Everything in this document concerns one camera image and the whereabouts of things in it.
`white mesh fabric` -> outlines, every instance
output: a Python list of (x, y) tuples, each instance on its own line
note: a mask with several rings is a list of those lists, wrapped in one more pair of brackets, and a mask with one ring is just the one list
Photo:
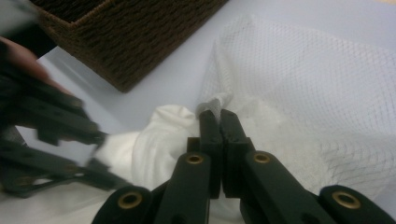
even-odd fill
[(201, 99), (198, 111), (235, 112), (256, 149), (315, 193), (340, 184), (373, 198), (396, 176), (394, 52), (244, 17), (217, 40)]

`wicker basket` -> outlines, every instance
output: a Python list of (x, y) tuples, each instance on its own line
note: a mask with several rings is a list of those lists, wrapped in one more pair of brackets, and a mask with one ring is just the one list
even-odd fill
[(31, 0), (46, 33), (126, 92), (227, 0)]

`black plastic part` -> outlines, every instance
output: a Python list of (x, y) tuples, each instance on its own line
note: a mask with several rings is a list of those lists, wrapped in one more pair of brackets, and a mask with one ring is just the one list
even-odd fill
[(153, 223), (207, 223), (209, 173), (210, 158), (205, 154), (188, 152), (180, 156)]
[(198, 137), (187, 138), (187, 152), (200, 152), (201, 139)]
[(65, 94), (57, 88), (48, 85), (35, 77), (25, 74), (21, 69), (10, 63), (5, 64), (5, 66), (1, 68), (1, 76), (9, 77), (15, 83), (18, 83), (18, 85), (21, 86), (23, 93), (28, 93), (27, 96), (35, 97), (51, 105), (59, 106), (65, 110), (70, 110), (70, 112), (73, 113), (77, 113), (79, 111), (82, 112), (82, 114), (85, 114), (82, 110), (82, 101), (77, 97)]
[(336, 223), (275, 156), (249, 152), (243, 167), (249, 190), (271, 223)]
[(222, 184), (227, 198), (241, 198), (244, 190), (242, 174), (242, 158), (254, 150), (251, 141), (245, 132), (235, 113), (222, 110), (220, 129), (224, 147), (224, 174)]
[(38, 58), (56, 47), (53, 40), (36, 23), (32, 23), (12, 34), (7, 34), (5, 38), (26, 47)]
[(154, 218), (157, 216), (158, 209), (160, 208), (161, 201), (163, 200), (163, 195), (165, 194), (166, 187), (168, 186), (168, 181), (161, 184), (159, 187), (151, 192), (152, 201), (149, 211), (145, 218), (145, 224), (151, 224), (154, 222)]
[(40, 190), (72, 182), (104, 190), (130, 186), (124, 179), (108, 172), (99, 161), (78, 167), (68, 159), (7, 141), (0, 141), (0, 164), (3, 189), (16, 197), (26, 198)]
[(217, 199), (220, 194), (223, 173), (222, 137), (215, 116), (210, 110), (200, 114), (200, 149), (210, 157), (210, 198)]
[(241, 199), (239, 209), (246, 224), (270, 224), (257, 203)]
[(0, 74), (0, 112), (12, 105), (17, 96), (22, 90), (22, 86), (16, 83), (11, 77), (2, 76)]
[(37, 128), (39, 140), (55, 146), (60, 138), (96, 144), (102, 137), (96, 123), (36, 98), (23, 99), (15, 113), (21, 113), (21, 122)]
[(117, 190), (102, 205), (92, 224), (143, 224), (148, 217), (151, 193), (144, 188), (129, 186)]
[(356, 190), (329, 186), (320, 191), (319, 203), (340, 224), (395, 224), (386, 212)]

